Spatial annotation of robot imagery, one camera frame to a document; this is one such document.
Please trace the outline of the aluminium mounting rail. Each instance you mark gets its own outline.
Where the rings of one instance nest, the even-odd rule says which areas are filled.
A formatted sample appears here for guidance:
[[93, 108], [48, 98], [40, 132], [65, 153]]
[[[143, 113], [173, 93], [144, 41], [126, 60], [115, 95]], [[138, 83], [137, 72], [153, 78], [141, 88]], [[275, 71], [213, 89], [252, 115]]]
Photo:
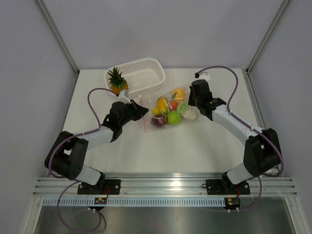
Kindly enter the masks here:
[[[121, 181], [119, 197], [205, 197], [202, 184], [207, 179], [219, 179], [216, 173], [106, 174], [107, 179]], [[262, 177], [263, 197], [296, 197], [297, 189], [290, 177]], [[40, 177], [32, 196], [57, 196], [72, 181]]]

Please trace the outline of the fake orange pineapple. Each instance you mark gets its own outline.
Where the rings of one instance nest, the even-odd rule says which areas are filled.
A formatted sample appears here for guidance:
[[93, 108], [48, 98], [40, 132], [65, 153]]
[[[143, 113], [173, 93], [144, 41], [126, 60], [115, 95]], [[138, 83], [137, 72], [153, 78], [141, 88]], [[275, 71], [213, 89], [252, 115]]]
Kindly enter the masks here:
[[126, 79], [122, 76], [122, 72], [118, 67], [113, 67], [112, 70], [108, 70], [109, 84], [113, 93], [119, 95], [122, 90], [128, 90], [129, 86]]

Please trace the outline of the clear zip top bag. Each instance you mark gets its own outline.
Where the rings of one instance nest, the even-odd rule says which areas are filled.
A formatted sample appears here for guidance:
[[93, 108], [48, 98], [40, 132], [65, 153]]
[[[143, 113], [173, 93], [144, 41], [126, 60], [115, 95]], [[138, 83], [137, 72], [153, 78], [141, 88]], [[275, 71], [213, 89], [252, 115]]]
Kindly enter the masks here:
[[148, 109], [143, 117], [144, 132], [154, 132], [179, 126], [198, 119], [199, 111], [188, 104], [190, 88], [179, 86], [158, 95], [154, 93], [139, 96], [140, 105]]

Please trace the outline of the fake round orange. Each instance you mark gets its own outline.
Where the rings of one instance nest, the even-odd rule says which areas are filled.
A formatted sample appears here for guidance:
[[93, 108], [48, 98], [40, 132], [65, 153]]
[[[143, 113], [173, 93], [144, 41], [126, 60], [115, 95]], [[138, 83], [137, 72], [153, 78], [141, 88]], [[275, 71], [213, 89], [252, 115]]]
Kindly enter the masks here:
[[182, 88], [176, 88], [172, 91], [172, 100], [176, 102], [183, 102], [186, 97], [186, 92]]

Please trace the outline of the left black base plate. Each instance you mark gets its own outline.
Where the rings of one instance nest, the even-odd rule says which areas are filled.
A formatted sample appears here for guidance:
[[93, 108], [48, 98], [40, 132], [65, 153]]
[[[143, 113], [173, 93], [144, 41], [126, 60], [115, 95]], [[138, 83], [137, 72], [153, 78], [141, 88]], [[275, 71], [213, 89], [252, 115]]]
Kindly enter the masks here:
[[120, 186], [120, 179], [104, 179], [96, 185], [83, 182], [78, 186], [78, 195], [119, 195]]

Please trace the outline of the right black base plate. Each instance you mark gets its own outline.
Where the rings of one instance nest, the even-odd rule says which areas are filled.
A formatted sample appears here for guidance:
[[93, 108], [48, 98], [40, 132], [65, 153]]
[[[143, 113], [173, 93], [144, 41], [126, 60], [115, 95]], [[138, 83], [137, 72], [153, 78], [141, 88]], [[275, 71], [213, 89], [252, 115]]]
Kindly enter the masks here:
[[250, 195], [251, 191], [247, 181], [226, 188], [221, 179], [207, 179], [202, 185], [208, 195]]

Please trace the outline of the fake yellow lemon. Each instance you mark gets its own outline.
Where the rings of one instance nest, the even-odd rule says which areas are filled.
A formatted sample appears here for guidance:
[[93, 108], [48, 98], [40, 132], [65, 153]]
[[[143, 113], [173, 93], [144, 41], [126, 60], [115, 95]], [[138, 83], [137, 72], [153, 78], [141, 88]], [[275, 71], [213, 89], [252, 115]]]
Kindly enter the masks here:
[[161, 115], [161, 114], [162, 114], [162, 112], [158, 107], [155, 107], [153, 109], [153, 116], [157, 116], [157, 115]]

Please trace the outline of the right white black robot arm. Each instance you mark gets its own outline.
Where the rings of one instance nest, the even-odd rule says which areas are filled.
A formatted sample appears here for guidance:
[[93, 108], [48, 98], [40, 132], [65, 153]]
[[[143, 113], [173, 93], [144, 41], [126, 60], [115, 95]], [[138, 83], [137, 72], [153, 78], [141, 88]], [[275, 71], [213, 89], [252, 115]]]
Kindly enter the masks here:
[[213, 97], [206, 80], [192, 82], [188, 104], [227, 129], [244, 146], [243, 161], [221, 176], [221, 187], [226, 193], [233, 193], [242, 182], [283, 165], [277, 132], [253, 127], [230, 112], [224, 100]]

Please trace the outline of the fake yellow mango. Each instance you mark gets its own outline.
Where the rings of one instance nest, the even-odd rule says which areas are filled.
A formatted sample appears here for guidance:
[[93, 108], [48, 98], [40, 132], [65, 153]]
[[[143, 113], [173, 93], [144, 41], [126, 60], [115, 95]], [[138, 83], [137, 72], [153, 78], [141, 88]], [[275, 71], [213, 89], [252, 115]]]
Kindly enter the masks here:
[[156, 107], [158, 107], [163, 114], [169, 111], [169, 101], [166, 97], [160, 97], [156, 102]]

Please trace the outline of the white perforated plastic basket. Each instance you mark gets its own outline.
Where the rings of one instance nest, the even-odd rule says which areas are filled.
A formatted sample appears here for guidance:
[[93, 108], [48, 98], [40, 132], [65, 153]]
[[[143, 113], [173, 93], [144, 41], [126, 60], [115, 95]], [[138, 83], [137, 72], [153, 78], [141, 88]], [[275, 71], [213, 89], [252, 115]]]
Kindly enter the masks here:
[[164, 69], [155, 58], [142, 58], [115, 67], [127, 81], [129, 98], [159, 90], [166, 78]]

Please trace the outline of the fake pink peach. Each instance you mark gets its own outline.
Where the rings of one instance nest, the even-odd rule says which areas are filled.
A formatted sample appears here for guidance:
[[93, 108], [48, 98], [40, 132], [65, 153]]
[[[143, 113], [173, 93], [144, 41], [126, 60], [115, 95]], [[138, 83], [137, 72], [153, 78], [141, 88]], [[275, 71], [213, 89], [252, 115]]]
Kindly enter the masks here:
[[179, 106], [179, 103], [178, 103], [178, 102], [175, 102], [175, 101], [173, 101], [173, 100], [169, 101], [169, 110], [170, 110], [170, 111], [175, 111], [175, 110], [177, 110], [178, 106]]

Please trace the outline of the left aluminium frame post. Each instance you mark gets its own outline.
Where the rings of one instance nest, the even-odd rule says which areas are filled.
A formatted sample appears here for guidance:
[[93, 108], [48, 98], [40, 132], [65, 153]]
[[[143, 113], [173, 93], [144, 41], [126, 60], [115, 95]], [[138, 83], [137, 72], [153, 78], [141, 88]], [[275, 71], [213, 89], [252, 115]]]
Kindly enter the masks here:
[[66, 60], [68, 61], [69, 65], [71, 66], [74, 74], [76, 77], [79, 76], [79, 69], [70, 53], [68, 50], [58, 28], [57, 25], [55, 24], [46, 4], [44, 3], [43, 0], [35, 0], [36, 5], [39, 8], [39, 11], [41, 12], [43, 18], [45, 19], [49, 29], [51, 30], [53, 36], [55, 37], [61, 51], [63, 52], [63, 55], [65, 56]]

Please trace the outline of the right aluminium frame post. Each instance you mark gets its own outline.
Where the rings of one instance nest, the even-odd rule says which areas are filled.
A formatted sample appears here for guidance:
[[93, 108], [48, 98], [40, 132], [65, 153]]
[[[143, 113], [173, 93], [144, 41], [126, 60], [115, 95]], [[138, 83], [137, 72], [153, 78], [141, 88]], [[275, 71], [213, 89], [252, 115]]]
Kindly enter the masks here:
[[284, 14], [286, 13], [288, 7], [290, 6], [292, 0], [283, 0], [280, 4], [277, 12], [275, 13], [274, 18], [272, 19], [271, 23], [269, 24], [269, 27], [267, 28], [259, 46], [257, 47], [257, 50], [255, 51], [248, 67], [246, 68], [246, 73], [248, 76], [251, 75], [253, 68], [257, 64], [258, 60], [264, 53], [267, 45], [269, 44], [272, 36], [274, 35], [276, 29], [278, 28], [279, 23], [281, 22]]

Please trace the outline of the aluminium frame post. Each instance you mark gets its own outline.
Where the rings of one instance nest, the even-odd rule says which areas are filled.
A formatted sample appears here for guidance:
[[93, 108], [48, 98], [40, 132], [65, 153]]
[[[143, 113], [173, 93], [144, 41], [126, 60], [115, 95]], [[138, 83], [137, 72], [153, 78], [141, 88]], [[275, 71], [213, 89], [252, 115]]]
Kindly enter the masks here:
[[257, 64], [258, 60], [264, 53], [267, 45], [269, 44], [272, 36], [274, 35], [276, 29], [278, 28], [279, 23], [281, 22], [284, 14], [286, 13], [288, 7], [290, 6], [292, 0], [283, 0], [280, 4], [277, 12], [275, 13], [274, 18], [272, 19], [271, 23], [269, 24], [269, 27], [267, 28], [259, 46], [257, 47], [257, 50], [255, 51], [248, 67], [246, 68], [246, 73], [248, 76], [251, 75], [253, 68]]
[[69, 65], [71, 66], [74, 74], [76, 77], [79, 76], [79, 69], [70, 53], [68, 50], [58, 28], [57, 25], [55, 24], [46, 4], [44, 3], [43, 0], [35, 0], [36, 5], [39, 8], [39, 11], [41, 12], [43, 18], [45, 19], [49, 29], [51, 30], [53, 36], [55, 37], [61, 51], [63, 52], [63, 55], [65, 56], [66, 60], [68, 61]]

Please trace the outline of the fake purple fruit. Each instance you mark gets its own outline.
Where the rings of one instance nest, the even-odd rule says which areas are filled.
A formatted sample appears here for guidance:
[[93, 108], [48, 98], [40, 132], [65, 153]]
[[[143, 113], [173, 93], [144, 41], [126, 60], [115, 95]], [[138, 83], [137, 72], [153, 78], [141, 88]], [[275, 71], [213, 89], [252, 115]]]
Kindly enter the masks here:
[[151, 124], [157, 128], [162, 128], [167, 125], [166, 116], [154, 116], [151, 118]]

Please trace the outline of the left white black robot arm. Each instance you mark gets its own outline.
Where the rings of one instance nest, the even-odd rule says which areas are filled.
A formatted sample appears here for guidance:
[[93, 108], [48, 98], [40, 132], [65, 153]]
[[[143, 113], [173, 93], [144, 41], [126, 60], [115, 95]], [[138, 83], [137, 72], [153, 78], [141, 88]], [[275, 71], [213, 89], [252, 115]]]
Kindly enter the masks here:
[[82, 188], [79, 194], [102, 194], [108, 191], [105, 174], [84, 164], [87, 151], [114, 142], [122, 134], [125, 124], [142, 119], [148, 112], [148, 108], [138, 105], [134, 100], [127, 103], [114, 102], [99, 128], [79, 134], [61, 132], [44, 166], [62, 178], [80, 182]]

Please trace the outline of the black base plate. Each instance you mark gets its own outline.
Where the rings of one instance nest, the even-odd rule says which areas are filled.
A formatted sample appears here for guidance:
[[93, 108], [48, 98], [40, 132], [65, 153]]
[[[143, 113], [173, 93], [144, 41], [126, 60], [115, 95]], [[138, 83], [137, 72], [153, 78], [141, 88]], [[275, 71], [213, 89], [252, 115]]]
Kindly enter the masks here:
[[96, 185], [83, 182], [78, 186], [78, 195], [119, 195], [120, 186], [120, 179], [104, 179]]
[[207, 179], [202, 185], [208, 195], [250, 195], [251, 191], [247, 181], [226, 188], [221, 179]]

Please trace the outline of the fake green apple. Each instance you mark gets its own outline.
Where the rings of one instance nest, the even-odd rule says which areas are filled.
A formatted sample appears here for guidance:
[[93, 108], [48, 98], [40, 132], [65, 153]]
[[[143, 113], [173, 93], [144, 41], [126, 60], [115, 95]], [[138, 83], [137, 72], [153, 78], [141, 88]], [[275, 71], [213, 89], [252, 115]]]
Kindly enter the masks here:
[[168, 124], [170, 125], [179, 125], [182, 121], [182, 116], [176, 112], [176, 111], [171, 111], [169, 114], [168, 114]]

